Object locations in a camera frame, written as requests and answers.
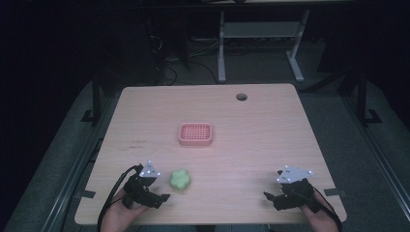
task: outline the green object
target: green object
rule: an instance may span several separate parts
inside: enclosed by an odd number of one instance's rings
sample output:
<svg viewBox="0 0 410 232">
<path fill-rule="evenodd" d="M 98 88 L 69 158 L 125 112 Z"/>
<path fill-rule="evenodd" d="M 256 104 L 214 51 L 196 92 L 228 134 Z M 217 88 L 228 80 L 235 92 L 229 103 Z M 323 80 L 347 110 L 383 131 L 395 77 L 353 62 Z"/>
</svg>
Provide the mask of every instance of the green object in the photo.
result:
<svg viewBox="0 0 410 232">
<path fill-rule="evenodd" d="M 187 170 L 173 171 L 171 174 L 171 186 L 177 190 L 185 190 L 190 184 L 190 174 Z"/>
</svg>

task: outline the pink soap dish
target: pink soap dish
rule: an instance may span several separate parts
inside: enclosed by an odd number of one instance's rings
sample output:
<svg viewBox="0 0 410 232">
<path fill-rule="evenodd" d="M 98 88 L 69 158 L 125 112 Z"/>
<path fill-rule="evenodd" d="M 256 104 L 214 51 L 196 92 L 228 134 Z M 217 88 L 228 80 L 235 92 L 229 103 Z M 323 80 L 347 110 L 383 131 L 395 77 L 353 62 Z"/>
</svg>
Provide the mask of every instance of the pink soap dish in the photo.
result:
<svg viewBox="0 0 410 232">
<path fill-rule="evenodd" d="M 212 126 L 208 123 L 184 123 L 178 137 L 183 146 L 209 146 L 212 143 Z"/>
</svg>

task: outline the human hand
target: human hand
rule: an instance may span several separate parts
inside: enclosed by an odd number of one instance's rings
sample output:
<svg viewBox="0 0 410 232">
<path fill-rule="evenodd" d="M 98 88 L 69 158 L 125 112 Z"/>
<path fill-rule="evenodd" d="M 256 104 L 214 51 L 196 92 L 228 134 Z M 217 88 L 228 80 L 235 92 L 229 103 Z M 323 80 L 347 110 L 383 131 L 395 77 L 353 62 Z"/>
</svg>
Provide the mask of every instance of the human hand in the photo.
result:
<svg viewBox="0 0 410 232">
<path fill-rule="evenodd" d="M 102 219 L 102 232 L 123 232 L 125 231 L 140 215 L 149 208 L 138 206 L 127 209 L 122 203 L 122 198 L 126 192 L 121 188 L 112 199 L 112 205 L 106 210 Z"/>
<path fill-rule="evenodd" d="M 332 206 L 323 198 L 323 196 L 315 190 L 313 193 L 314 199 L 328 208 L 330 211 L 333 210 Z M 335 221 L 326 214 L 326 212 L 319 210 L 316 214 L 311 211 L 308 205 L 303 205 L 300 207 L 301 211 L 307 217 L 307 220 L 314 232 L 337 232 L 337 225 Z"/>
</svg>

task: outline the white metal stand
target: white metal stand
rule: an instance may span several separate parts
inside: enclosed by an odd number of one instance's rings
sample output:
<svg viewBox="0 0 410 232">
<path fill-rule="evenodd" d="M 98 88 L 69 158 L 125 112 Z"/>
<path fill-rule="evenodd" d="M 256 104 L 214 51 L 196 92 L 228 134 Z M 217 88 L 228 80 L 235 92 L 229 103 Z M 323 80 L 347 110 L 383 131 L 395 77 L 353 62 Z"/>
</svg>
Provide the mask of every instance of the white metal stand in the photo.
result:
<svg viewBox="0 0 410 232">
<path fill-rule="evenodd" d="M 304 82 L 299 65 L 296 61 L 296 53 L 304 35 L 308 21 L 309 10 L 304 11 L 300 21 L 284 22 L 225 22 L 224 12 L 220 13 L 220 54 L 218 55 L 219 82 L 226 81 L 225 60 L 223 56 L 224 38 L 295 38 L 291 50 L 286 52 L 296 81 Z"/>
</svg>

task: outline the dark background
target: dark background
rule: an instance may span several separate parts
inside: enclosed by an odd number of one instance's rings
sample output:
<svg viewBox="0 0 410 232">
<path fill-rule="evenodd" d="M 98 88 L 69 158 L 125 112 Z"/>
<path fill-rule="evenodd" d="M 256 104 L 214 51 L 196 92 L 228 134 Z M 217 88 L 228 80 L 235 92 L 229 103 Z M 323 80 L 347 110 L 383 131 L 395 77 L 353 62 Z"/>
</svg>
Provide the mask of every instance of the dark background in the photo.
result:
<svg viewBox="0 0 410 232">
<path fill-rule="evenodd" d="M 100 74 L 108 95 L 127 85 L 156 85 L 161 78 L 155 69 L 161 57 L 150 53 L 149 32 L 141 23 L 145 17 L 95 6 L 103 3 L 1 2 L 0 229 L 76 96 L 94 73 Z M 410 21 L 409 10 L 407 1 L 386 0 L 336 14 L 326 9 L 312 11 L 305 33 L 305 40 L 324 38 L 328 42 L 321 72 L 337 72 L 352 64 L 366 70 L 367 78 L 384 91 L 407 128 L 410 27 L 405 23 Z M 150 29 L 158 30 L 164 45 L 181 55 L 186 49 L 184 39 L 218 32 L 215 13 L 154 17 L 158 25 Z"/>
</svg>

